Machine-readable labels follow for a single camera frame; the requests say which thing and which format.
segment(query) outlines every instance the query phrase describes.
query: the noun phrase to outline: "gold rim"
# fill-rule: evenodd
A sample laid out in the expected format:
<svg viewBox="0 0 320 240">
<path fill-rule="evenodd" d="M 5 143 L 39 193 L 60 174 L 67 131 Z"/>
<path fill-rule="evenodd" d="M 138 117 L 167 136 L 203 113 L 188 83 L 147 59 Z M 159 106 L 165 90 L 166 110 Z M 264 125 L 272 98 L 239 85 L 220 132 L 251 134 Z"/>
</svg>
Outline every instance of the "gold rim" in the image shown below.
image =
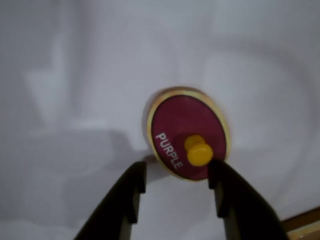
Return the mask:
<svg viewBox="0 0 320 240">
<path fill-rule="evenodd" d="M 205 179 L 201 179 L 201 180 L 191 180 L 191 179 L 187 179 L 184 178 L 182 176 L 177 175 L 175 172 L 173 172 L 172 170 L 170 170 L 166 164 L 162 161 L 162 159 L 160 158 L 157 150 L 156 150 L 156 146 L 154 144 L 153 138 L 152 138 L 152 122 L 156 113 L 156 110 L 158 109 L 158 107 L 167 99 L 175 97 L 175 96 L 189 96 L 189 97 L 193 97 L 195 99 L 198 99 L 199 101 L 203 102 L 204 104 L 206 104 L 217 116 L 217 118 L 219 119 L 223 131 L 224 131 L 224 135 L 225 135 L 225 141 L 226 141 L 226 154 L 225 154 L 225 160 L 227 161 L 230 151 L 231 151 L 231 133 L 230 133 L 230 129 L 227 123 L 227 120 L 224 116 L 223 111 L 218 107 L 218 105 L 210 98 L 208 97 L 205 93 L 194 89 L 194 88 L 189 88 L 189 87 L 173 87 L 173 88 L 168 88 L 165 89 L 163 91 L 161 91 L 155 98 L 155 100 L 153 101 L 149 111 L 148 111 L 148 115 L 147 115 L 147 121 L 146 121 L 146 133 L 147 133 L 147 138 L 148 141 L 151 145 L 151 148 L 154 152 L 154 155 L 156 157 L 156 159 L 161 163 L 162 166 L 164 166 L 173 176 L 182 179 L 182 180 L 186 180 L 186 181 L 190 181 L 190 182 L 200 182 Z"/>
</svg>

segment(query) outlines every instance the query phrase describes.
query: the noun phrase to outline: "round token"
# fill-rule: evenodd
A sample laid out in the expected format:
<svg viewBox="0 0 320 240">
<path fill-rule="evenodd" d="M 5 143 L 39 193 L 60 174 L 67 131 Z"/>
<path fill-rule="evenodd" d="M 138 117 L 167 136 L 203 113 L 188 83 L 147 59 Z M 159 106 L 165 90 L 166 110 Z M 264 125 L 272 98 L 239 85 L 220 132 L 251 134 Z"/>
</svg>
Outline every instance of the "round token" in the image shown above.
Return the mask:
<svg viewBox="0 0 320 240">
<path fill-rule="evenodd" d="M 187 87 L 162 91 L 147 116 L 147 137 L 156 158 L 176 177 L 208 178 L 208 163 L 225 161 L 231 136 L 221 109 L 203 92 Z"/>
</svg>

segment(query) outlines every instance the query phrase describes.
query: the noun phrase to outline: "yellow knob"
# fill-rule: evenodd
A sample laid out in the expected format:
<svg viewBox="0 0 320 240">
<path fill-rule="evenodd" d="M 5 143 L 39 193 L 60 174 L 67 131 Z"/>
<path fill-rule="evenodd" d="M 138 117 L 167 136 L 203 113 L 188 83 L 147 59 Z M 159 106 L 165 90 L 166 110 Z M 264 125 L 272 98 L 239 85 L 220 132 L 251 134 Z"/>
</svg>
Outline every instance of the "yellow knob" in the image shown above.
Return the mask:
<svg viewBox="0 0 320 240">
<path fill-rule="evenodd" d="M 189 162 L 195 167 L 207 165 L 214 156 L 212 148 L 199 135 L 188 137 L 184 142 L 184 148 L 187 151 Z"/>
</svg>

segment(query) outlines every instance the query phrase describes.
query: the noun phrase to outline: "maroon circle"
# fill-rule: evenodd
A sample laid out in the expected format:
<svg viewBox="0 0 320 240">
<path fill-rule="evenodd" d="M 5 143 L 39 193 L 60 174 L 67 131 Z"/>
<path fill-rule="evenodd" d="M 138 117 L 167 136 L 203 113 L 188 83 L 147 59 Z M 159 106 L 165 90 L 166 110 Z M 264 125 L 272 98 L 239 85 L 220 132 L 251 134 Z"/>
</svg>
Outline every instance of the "maroon circle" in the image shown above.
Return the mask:
<svg viewBox="0 0 320 240">
<path fill-rule="evenodd" d="M 162 162 L 184 179 L 199 181 L 208 178 L 207 166 L 195 167 L 188 161 L 184 144 L 192 135 L 205 139 L 213 149 L 214 159 L 226 159 L 227 139 L 219 118 L 210 107 L 194 97 L 179 95 L 165 100 L 154 113 L 151 134 Z"/>
</svg>

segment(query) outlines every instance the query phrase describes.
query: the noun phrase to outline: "white backdrop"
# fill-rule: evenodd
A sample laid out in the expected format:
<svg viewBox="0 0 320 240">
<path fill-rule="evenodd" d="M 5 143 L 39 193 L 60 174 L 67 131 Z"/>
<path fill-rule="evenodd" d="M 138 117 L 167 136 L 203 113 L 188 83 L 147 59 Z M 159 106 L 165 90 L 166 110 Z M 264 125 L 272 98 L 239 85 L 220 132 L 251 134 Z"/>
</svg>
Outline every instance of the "white backdrop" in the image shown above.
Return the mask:
<svg viewBox="0 0 320 240">
<path fill-rule="evenodd" d="M 73 239 L 150 155 L 155 92 L 227 112 L 229 164 L 287 219 L 320 205 L 318 0 L 0 3 L 0 238 Z M 148 169 L 133 240 L 223 240 L 207 182 Z"/>
</svg>

